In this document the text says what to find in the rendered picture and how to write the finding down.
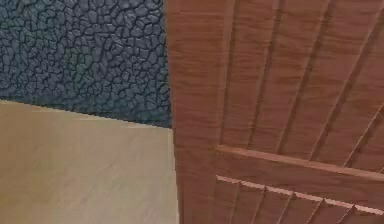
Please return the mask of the brown wooden panelled door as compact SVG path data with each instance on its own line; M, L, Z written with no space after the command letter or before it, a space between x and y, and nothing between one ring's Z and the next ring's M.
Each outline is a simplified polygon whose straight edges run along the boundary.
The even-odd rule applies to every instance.
M384 224L384 0L166 0L179 224Z

